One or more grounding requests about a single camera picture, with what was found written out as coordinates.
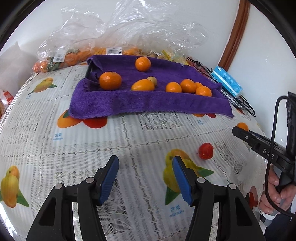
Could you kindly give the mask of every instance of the blue tissue pack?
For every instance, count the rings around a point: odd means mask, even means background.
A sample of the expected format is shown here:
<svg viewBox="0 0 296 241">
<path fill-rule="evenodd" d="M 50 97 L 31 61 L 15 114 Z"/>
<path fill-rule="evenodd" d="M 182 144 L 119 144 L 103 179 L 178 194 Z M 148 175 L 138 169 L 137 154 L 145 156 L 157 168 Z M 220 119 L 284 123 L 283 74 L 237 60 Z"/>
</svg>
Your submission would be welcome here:
<svg viewBox="0 0 296 241">
<path fill-rule="evenodd" d="M 243 88 L 227 73 L 224 69 L 217 66 L 213 72 L 212 77 L 220 82 L 225 89 L 227 89 L 233 96 L 238 97 L 241 95 Z"/>
</svg>

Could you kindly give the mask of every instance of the finger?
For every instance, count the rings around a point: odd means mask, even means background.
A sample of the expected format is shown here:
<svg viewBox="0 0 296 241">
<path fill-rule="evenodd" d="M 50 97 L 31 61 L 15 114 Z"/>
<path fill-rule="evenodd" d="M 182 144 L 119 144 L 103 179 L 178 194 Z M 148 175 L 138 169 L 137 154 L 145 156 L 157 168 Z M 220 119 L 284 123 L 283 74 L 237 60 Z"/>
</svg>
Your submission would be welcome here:
<svg viewBox="0 0 296 241">
<path fill-rule="evenodd" d="M 286 198 L 286 200 L 284 201 L 281 208 L 284 209 L 284 210 L 288 210 L 288 208 L 291 206 L 291 203 L 292 203 L 293 199 L 294 199 L 293 197 Z"/>
<path fill-rule="evenodd" d="M 276 187 L 269 182 L 268 182 L 268 194 L 272 199 L 272 201 L 276 203 L 281 202 L 281 195 L 277 192 Z"/>
<path fill-rule="evenodd" d="M 266 214 L 272 214 L 274 209 L 267 207 L 262 201 L 259 202 L 260 209 Z"/>
<path fill-rule="evenodd" d="M 262 204 L 264 204 L 266 207 L 274 211 L 274 208 L 271 206 L 271 204 L 268 202 L 266 198 L 265 192 L 262 193 L 260 202 L 262 202 Z"/>
<path fill-rule="evenodd" d="M 288 197 L 295 197 L 296 195 L 296 186 L 293 184 L 288 185 L 281 191 L 281 198 L 285 199 Z"/>
<path fill-rule="evenodd" d="M 274 167 L 270 166 L 269 175 L 268 175 L 268 182 L 277 186 L 279 184 L 279 177 L 274 172 Z"/>
</svg>

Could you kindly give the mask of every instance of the blue gripper pad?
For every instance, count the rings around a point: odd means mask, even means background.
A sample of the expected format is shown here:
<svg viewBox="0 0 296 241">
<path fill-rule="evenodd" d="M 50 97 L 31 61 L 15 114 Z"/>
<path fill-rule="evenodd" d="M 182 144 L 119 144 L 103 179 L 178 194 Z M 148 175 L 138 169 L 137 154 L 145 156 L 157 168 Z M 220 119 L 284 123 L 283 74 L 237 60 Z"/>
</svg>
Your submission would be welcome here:
<svg viewBox="0 0 296 241">
<path fill-rule="evenodd" d="M 193 203 L 193 198 L 191 195 L 191 186 L 176 157 L 173 158 L 173 171 L 177 179 L 179 188 L 181 190 L 183 200 L 186 201 L 190 206 Z"/>
<path fill-rule="evenodd" d="M 108 200 L 118 169 L 119 159 L 118 157 L 115 157 L 101 185 L 101 196 L 99 198 L 100 205 Z"/>
</svg>

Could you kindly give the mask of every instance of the metal screw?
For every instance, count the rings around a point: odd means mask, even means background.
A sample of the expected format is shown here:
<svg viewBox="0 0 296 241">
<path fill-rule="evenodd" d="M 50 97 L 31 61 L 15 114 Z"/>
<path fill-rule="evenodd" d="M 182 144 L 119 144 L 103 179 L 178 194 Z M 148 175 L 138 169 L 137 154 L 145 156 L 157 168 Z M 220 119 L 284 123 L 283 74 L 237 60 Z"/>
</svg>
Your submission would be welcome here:
<svg viewBox="0 0 296 241">
<path fill-rule="evenodd" d="M 94 178 L 93 177 L 89 177 L 86 179 L 87 183 L 93 183 L 94 182 Z"/>
<path fill-rule="evenodd" d="M 197 181 L 198 181 L 199 183 L 205 183 L 205 179 L 204 179 L 203 177 L 199 177 L 199 178 L 197 179 Z"/>
<path fill-rule="evenodd" d="M 235 190 L 237 188 L 237 186 L 233 183 L 230 183 L 229 188 Z"/>
<path fill-rule="evenodd" d="M 58 183 L 54 187 L 55 187 L 55 189 L 61 189 L 63 187 L 63 184 Z"/>
</svg>

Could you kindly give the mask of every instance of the white wall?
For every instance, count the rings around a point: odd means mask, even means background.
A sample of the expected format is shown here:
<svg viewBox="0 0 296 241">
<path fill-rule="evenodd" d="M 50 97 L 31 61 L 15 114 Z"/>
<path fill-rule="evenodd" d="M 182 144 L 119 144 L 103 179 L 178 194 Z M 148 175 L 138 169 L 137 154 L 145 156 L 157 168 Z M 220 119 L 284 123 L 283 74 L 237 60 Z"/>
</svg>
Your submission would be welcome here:
<svg viewBox="0 0 296 241">
<path fill-rule="evenodd" d="M 296 93 L 296 59 L 272 23 L 254 6 L 229 73 L 244 88 L 244 96 L 256 112 L 256 120 L 271 137 L 276 100 L 288 91 Z M 276 141 L 286 146 L 287 109 L 281 102 Z"/>
<path fill-rule="evenodd" d="M 86 5 L 100 15 L 106 22 L 109 20 L 118 0 L 46 0 L 38 6 L 18 26 L 11 35 L 3 51 L 16 41 L 20 48 L 32 55 L 49 34 L 62 24 L 61 9 L 65 6 Z M 209 40 L 192 53 L 209 68 L 217 65 L 223 53 L 236 17 L 239 0 L 172 0 L 180 7 L 184 22 L 198 22 L 208 30 Z"/>
</svg>

